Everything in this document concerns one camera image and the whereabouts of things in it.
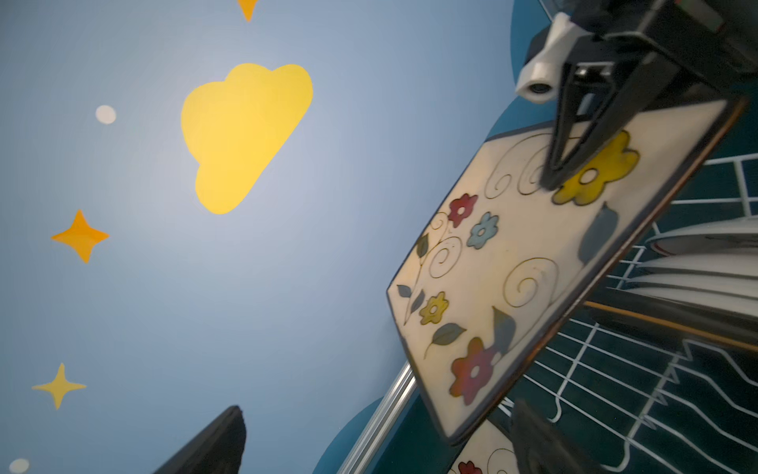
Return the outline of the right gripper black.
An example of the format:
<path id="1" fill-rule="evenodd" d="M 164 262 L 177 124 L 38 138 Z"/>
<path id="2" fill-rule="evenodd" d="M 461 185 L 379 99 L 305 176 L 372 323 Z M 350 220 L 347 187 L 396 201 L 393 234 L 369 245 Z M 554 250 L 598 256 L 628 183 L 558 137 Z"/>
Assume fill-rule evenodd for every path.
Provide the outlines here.
<path id="1" fill-rule="evenodd" d="M 549 191 L 576 175 L 657 100 L 681 66 L 719 89 L 757 77 L 755 1 L 578 1 L 572 21 L 605 41 L 637 43 L 660 53 L 568 56 L 540 179 Z M 578 141 L 566 150 L 587 95 L 599 103 Z"/>

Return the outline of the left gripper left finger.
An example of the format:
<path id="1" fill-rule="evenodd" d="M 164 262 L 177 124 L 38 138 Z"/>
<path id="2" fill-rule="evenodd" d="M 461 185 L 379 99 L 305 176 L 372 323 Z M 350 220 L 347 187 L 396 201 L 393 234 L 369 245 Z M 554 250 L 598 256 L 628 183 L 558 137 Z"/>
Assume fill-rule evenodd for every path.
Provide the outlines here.
<path id="1" fill-rule="evenodd" d="M 239 406 L 230 406 L 155 474 L 238 474 L 246 438 L 243 411 Z"/>

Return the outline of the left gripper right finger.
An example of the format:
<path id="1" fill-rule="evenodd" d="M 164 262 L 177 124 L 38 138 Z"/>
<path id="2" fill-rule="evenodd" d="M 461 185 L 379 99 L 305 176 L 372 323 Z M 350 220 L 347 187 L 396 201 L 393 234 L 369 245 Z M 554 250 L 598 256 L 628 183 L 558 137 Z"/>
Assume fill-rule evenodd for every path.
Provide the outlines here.
<path id="1" fill-rule="evenodd" d="M 510 439 L 521 474 L 604 472 L 598 462 L 525 400 L 518 399 L 514 403 Z"/>

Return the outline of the black square floral plate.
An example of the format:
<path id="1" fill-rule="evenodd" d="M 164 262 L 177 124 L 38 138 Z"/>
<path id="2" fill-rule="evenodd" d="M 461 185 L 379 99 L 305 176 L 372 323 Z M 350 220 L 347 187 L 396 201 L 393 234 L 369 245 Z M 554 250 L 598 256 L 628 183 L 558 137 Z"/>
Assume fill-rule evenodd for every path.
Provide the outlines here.
<path id="1" fill-rule="evenodd" d="M 486 421 L 466 442 L 449 473 L 518 474 L 513 444 L 500 427 Z"/>
<path id="2" fill-rule="evenodd" d="M 438 434 L 466 440 L 592 288 L 714 152 L 747 105 L 647 110 L 549 191 L 555 116 L 513 102 L 457 180 L 387 298 Z"/>

